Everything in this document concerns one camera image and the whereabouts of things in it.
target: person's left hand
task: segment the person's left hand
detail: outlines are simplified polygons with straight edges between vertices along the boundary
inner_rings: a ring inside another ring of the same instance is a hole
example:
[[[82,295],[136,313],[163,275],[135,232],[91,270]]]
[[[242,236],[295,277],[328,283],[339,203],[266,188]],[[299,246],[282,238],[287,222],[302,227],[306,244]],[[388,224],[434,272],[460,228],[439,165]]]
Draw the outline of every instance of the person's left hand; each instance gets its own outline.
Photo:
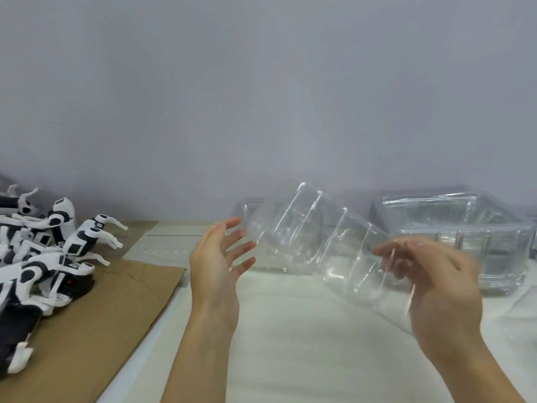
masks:
[[[192,315],[209,314],[221,319],[232,332],[238,323],[237,280],[256,262],[255,257],[250,257],[230,269],[238,257],[256,246],[255,242],[248,242],[228,250],[244,237],[244,230],[237,229],[229,235],[225,231],[240,223],[240,217],[231,217],[211,226],[190,255]]]

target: hand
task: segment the hand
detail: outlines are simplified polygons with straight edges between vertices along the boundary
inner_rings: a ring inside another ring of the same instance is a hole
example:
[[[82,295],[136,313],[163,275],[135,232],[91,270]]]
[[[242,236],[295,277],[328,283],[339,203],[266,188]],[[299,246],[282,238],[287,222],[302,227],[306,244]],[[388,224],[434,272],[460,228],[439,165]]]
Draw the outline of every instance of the hand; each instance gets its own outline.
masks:
[[[230,270],[238,257],[256,246],[255,242],[248,242],[228,250],[244,237],[244,230],[238,229],[229,235],[225,231],[240,223],[240,217],[231,217],[212,226],[190,255],[192,316],[208,314],[221,320],[231,333],[238,323],[237,280],[256,261],[255,257],[250,257]]]
[[[397,278],[415,285],[412,330],[435,366],[469,359],[487,350],[481,337],[483,314],[480,266],[471,256],[424,237],[405,236],[373,249]]]

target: table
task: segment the table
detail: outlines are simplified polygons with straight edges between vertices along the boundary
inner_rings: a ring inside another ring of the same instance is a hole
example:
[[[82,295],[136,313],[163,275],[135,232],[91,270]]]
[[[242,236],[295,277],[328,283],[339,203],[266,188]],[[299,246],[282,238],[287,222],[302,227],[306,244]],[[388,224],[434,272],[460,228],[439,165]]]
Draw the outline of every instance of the table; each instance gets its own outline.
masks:
[[[161,222],[125,257],[188,268],[190,252],[210,225]],[[523,289],[485,299],[482,325],[490,349],[528,401],[537,393],[532,376],[520,367],[494,320],[537,284],[537,264],[531,263]],[[187,271],[165,312],[99,403],[124,402],[140,373],[151,376],[142,368],[166,331],[174,335],[167,342],[169,355],[175,354],[190,310],[189,281]],[[239,281],[238,294],[241,321],[230,354],[229,401],[451,401],[411,336],[370,311],[346,305],[311,277],[251,271]],[[176,327],[170,330],[166,324],[171,319]],[[163,384],[164,376],[159,381]]]

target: forearm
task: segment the forearm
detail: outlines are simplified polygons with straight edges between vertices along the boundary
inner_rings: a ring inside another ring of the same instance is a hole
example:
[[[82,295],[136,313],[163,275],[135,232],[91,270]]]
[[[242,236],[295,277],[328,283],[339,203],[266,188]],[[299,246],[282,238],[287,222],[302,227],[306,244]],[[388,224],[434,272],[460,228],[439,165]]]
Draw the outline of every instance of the forearm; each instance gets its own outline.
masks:
[[[463,362],[435,366],[455,403],[524,403],[486,346]]]
[[[209,313],[193,313],[161,403],[224,403],[231,338]]]

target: person's right hand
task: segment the person's right hand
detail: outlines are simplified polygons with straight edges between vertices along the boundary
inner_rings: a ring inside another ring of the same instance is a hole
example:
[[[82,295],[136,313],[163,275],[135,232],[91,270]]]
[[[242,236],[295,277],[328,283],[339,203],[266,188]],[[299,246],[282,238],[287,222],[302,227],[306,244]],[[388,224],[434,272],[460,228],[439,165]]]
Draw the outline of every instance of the person's right hand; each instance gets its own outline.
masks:
[[[373,249],[397,278],[415,285],[412,330],[435,366],[470,359],[486,345],[481,337],[479,263],[470,255],[425,237],[404,236]]]

